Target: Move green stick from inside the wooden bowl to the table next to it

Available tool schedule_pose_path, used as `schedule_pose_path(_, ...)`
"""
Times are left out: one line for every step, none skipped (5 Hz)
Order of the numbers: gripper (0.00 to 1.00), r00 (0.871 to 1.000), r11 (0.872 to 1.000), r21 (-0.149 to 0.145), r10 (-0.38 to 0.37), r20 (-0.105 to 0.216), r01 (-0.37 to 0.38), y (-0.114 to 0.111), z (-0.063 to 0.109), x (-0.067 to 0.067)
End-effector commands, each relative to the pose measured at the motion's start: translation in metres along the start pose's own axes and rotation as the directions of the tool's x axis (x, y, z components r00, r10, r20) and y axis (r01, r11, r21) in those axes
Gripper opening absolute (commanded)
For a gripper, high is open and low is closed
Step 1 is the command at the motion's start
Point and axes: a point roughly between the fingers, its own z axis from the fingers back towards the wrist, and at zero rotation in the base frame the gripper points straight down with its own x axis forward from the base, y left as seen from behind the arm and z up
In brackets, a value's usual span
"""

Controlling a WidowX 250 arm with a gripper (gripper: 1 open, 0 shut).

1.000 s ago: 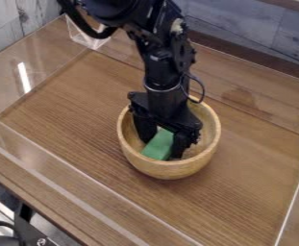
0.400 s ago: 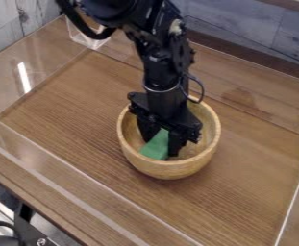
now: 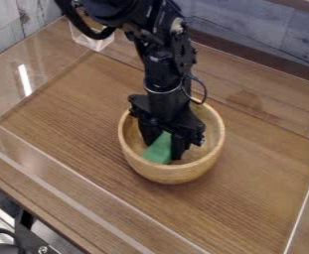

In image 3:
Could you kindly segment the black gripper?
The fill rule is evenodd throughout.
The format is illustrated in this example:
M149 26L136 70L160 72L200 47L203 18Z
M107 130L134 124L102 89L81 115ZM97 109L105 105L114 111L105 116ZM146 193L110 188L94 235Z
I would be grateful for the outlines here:
M205 122L192 110L192 88L177 86L166 91L146 91L129 96L130 114L138 119L144 142L150 146L169 132L172 160L181 160L190 145L203 145L207 131Z

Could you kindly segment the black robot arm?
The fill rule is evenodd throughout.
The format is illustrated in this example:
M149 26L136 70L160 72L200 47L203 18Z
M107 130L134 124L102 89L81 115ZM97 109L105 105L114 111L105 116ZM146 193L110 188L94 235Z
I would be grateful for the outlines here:
M130 114L146 145L168 134L169 154L180 160L205 140L207 124L192 111L197 50L174 0L55 0L77 29L91 39L122 30L145 67L144 94L129 96Z

